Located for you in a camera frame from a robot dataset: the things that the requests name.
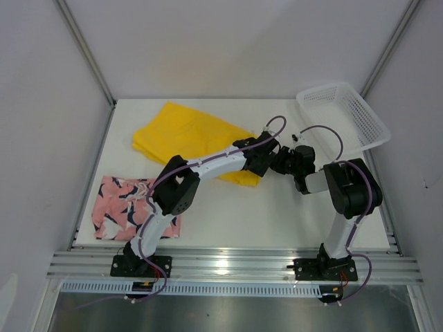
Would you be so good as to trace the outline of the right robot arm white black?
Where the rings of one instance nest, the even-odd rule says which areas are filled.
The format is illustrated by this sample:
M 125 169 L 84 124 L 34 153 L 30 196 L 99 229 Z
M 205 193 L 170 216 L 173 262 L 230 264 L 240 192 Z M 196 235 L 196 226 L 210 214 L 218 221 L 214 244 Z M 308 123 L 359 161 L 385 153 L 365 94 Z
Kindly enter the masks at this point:
M 352 262 L 350 247 L 363 218 L 383 201 L 378 183 L 362 159 L 338 161 L 316 170 L 314 149 L 305 145 L 283 147 L 271 169 L 293 177 L 296 189 L 304 195 L 329 192 L 336 211 L 329 235 L 320 245 L 315 260 L 295 260 L 294 268 L 315 268 L 324 279 L 331 279 Z

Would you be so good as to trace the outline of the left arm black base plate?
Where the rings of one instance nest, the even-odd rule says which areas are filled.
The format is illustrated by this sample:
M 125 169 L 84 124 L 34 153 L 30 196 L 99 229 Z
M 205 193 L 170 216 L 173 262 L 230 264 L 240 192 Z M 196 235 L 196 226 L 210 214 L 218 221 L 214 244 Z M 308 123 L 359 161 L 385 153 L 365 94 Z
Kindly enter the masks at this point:
M 159 278 L 163 279 L 163 274 L 159 270 L 161 268 L 167 277 L 170 277 L 172 269 L 171 256 L 152 256 L 149 260 L 157 266 L 147 263 L 145 260 L 136 267 L 131 268 L 124 255 L 115 255 L 111 264 L 110 275 L 112 277 L 140 277 L 140 278 Z

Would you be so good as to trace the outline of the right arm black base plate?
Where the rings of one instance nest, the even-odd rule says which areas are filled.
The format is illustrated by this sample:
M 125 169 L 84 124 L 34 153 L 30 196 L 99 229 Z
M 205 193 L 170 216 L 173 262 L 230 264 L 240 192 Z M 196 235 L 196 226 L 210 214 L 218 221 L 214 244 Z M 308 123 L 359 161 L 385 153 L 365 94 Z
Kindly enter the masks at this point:
M 358 280 L 355 262 L 351 257 L 342 259 L 294 259 L 287 269 L 294 271 L 298 281 L 339 282 Z

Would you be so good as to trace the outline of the pink whale print shorts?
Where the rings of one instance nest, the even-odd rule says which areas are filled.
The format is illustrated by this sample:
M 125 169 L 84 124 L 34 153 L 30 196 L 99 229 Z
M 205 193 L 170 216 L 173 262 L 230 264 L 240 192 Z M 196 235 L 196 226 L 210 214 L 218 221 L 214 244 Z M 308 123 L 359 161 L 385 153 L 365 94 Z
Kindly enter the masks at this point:
M 146 201 L 152 178 L 103 176 L 91 213 L 98 240 L 129 241 L 136 236 L 152 209 Z

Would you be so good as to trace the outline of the yellow shorts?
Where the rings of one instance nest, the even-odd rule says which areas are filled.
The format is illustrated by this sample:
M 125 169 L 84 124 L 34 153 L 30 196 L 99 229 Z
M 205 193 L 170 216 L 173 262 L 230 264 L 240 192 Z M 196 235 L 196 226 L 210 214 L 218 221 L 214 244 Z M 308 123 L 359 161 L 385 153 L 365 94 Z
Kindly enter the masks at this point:
M 167 102 L 153 120 L 134 133 L 132 147 L 165 165 L 173 156 L 186 160 L 204 157 L 252 136 L 216 116 Z

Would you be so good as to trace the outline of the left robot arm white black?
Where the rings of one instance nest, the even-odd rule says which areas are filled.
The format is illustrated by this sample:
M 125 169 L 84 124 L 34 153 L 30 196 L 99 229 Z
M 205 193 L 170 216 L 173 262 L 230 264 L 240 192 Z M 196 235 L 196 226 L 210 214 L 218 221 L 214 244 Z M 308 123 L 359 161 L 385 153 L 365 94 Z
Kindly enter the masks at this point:
M 162 234 L 176 216 L 192 205 L 201 182 L 237 171 L 263 177 L 277 146 L 275 137 L 264 131 L 258 138 L 236 140 L 228 148 L 204 157 L 186 160 L 173 156 L 147 193 L 152 211 L 123 249 L 126 269 L 137 277 L 149 271 L 149 258 Z

